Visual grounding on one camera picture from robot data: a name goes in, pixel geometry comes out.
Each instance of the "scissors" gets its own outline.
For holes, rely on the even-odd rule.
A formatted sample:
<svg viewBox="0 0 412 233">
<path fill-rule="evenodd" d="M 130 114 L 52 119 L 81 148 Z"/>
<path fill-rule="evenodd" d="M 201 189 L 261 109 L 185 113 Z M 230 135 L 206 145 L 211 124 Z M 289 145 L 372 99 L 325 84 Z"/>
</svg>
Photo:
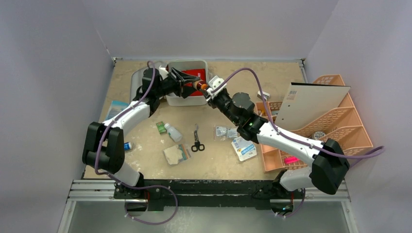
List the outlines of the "scissors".
<svg viewBox="0 0 412 233">
<path fill-rule="evenodd" d="M 203 151 L 205 150 L 205 146 L 203 144 L 200 144 L 199 142 L 199 137 L 197 136 L 197 130 L 199 129 L 199 126 L 196 124 L 196 130 L 194 131 L 194 145 L 192 146 L 192 151 Z"/>
</svg>

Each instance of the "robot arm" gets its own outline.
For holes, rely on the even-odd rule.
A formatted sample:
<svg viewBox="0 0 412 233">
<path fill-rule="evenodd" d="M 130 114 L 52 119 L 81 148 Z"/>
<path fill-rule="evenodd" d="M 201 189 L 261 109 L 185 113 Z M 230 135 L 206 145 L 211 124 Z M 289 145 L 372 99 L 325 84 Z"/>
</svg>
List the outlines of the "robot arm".
<svg viewBox="0 0 412 233">
<path fill-rule="evenodd" d="M 143 93 L 149 89 L 152 77 L 154 77 L 152 87 L 146 97 L 136 106 L 138 100 L 143 97 Z M 143 93 L 138 90 L 130 105 L 112 119 L 102 123 L 93 122 L 89 125 L 83 149 L 83 163 L 95 167 L 100 139 L 103 132 L 107 130 L 106 128 L 110 126 L 105 136 L 107 145 L 101 147 L 98 156 L 98 169 L 113 174 L 116 179 L 127 185 L 138 185 L 139 181 L 143 181 L 143 175 L 133 170 L 124 161 L 123 136 L 127 135 L 137 124 L 149 118 L 156 111 L 160 104 L 160 97 L 175 93 L 177 96 L 186 98 L 196 91 L 196 89 L 186 84 L 199 80 L 198 77 L 185 74 L 174 68 L 170 72 L 165 69 L 155 69 L 154 75 L 153 69 L 145 70 L 141 87 Z"/>
<path fill-rule="evenodd" d="M 151 69 L 145 70 L 142 80 L 143 92 L 148 89 L 152 74 Z M 118 180 L 130 186 L 138 186 L 139 181 L 143 180 L 143 175 L 134 171 L 124 162 L 123 135 L 128 134 L 132 128 L 155 112 L 159 106 L 159 97 L 175 93 L 177 96 L 185 98 L 194 91 L 200 90 L 209 106 L 218 108 L 238 127 L 237 131 L 241 137 L 255 143 L 279 148 L 296 156 L 308 165 L 308 167 L 302 169 L 282 171 L 275 180 L 281 188 L 294 191 L 298 188 L 315 186 L 325 193 L 335 194 L 349 169 L 348 161 L 328 156 L 313 148 L 313 146 L 304 146 L 279 135 L 267 119 L 254 113 L 255 105 L 250 101 L 248 94 L 236 93 L 231 98 L 225 88 L 226 84 L 217 89 L 223 81 L 223 79 L 215 76 L 206 84 L 197 77 L 187 75 L 175 69 L 172 69 L 169 73 L 165 70 L 159 71 L 156 69 L 154 84 L 146 99 L 132 111 L 120 117 L 109 129 L 109 133 L 106 135 L 107 146 L 102 147 L 98 168 L 114 174 Z M 192 83 L 192 87 L 186 86 L 185 84 L 187 83 Z M 136 104 L 136 101 L 141 96 L 142 94 L 137 92 L 134 101 L 129 107 Z M 103 123 L 93 122 L 89 125 L 83 152 L 84 164 L 94 167 L 99 140 L 103 130 L 111 121 L 108 120 Z M 343 154 L 339 144 L 331 139 L 323 143 L 322 141 L 301 137 L 281 128 L 279 130 L 289 137 L 305 140 L 328 151 Z"/>
<path fill-rule="evenodd" d="M 343 154 L 339 143 L 332 139 L 328 139 L 325 143 L 312 140 L 278 127 L 277 130 L 286 136 L 305 141 L 310 146 L 285 138 L 273 128 L 267 119 L 254 113 L 255 104 L 250 101 L 248 94 L 236 93 L 230 98 L 225 88 L 226 84 L 219 88 L 223 82 L 223 79 L 215 76 L 209 82 L 208 87 L 203 88 L 209 106 L 218 108 L 229 118 L 238 127 L 237 131 L 244 139 L 278 148 L 308 165 L 306 168 L 282 171 L 276 180 L 283 188 L 294 191 L 298 188 L 316 187 L 327 194 L 336 193 L 350 165 L 346 159 L 329 156 L 313 146 Z"/>
</svg>

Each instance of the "pink highlighter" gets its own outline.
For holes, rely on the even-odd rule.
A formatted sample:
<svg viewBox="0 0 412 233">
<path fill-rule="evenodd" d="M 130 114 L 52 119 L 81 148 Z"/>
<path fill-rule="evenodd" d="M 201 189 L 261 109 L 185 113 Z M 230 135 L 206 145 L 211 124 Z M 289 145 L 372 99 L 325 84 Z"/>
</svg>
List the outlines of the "pink highlighter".
<svg viewBox="0 0 412 233">
<path fill-rule="evenodd" d="M 285 164 L 292 164 L 292 163 L 296 163 L 297 161 L 299 161 L 299 159 L 292 156 L 289 158 L 285 158 L 283 161 L 285 161 Z"/>
</svg>

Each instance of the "orange desk organizer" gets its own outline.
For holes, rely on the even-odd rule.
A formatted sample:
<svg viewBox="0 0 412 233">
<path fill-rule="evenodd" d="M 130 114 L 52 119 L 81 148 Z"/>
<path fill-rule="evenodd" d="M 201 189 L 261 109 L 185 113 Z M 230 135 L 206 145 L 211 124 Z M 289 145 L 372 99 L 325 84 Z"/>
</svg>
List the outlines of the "orange desk organizer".
<svg viewBox="0 0 412 233">
<path fill-rule="evenodd" d="M 313 83 L 345 85 L 339 74 L 321 76 Z M 266 104 L 270 107 L 270 111 L 276 111 L 280 109 L 282 102 L 266 102 Z M 263 103 L 257 102 L 255 105 L 255 113 L 261 113 L 263 109 Z M 264 113 L 262 117 L 266 119 L 272 117 L 273 121 L 276 119 L 276 116 L 272 116 L 271 113 Z M 358 111 L 356 110 L 349 93 L 344 97 L 339 107 L 331 109 L 329 112 L 323 114 L 305 127 L 291 132 L 310 138 L 316 131 L 323 131 L 326 134 L 324 137 L 320 138 L 322 141 L 331 138 L 339 142 L 344 154 L 348 156 L 365 153 L 368 149 L 373 147 L 371 139 L 362 124 L 361 118 L 359 117 Z M 260 148 L 265 171 L 276 169 L 298 169 L 307 166 L 302 161 L 285 164 L 284 159 L 291 157 L 292 155 L 262 144 L 260 145 Z"/>
</svg>

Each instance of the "white wall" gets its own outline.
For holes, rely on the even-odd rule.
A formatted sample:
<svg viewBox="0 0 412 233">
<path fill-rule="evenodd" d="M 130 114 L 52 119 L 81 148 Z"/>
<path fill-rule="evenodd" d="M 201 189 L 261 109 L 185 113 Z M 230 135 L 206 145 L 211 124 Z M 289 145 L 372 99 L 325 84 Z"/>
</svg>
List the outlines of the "white wall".
<svg viewBox="0 0 412 233">
<path fill-rule="evenodd" d="M 0 2 L 0 232 L 56 232 L 111 74 L 81 0 Z"/>
<path fill-rule="evenodd" d="M 340 0 L 307 58 L 308 79 L 342 74 L 375 146 L 346 180 L 360 232 L 412 229 L 412 1 Z"/>
<path fill-rule="evenodd" d="M 83 0 L 112 56 L 301 59 L 338 0 Z"/>
</svg>

